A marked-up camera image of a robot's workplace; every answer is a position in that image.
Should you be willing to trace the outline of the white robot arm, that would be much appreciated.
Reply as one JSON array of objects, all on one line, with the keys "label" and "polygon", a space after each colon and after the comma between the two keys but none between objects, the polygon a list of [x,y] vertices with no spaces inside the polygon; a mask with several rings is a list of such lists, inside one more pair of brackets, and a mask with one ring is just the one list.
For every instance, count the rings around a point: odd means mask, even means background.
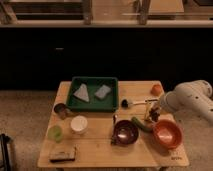
[{"label": "white robot arm", "polygon": [[168,113],[182,109],[194,111],[213,124],[213,87],[205,80],[183,82],[159,97],[154,108]]}]

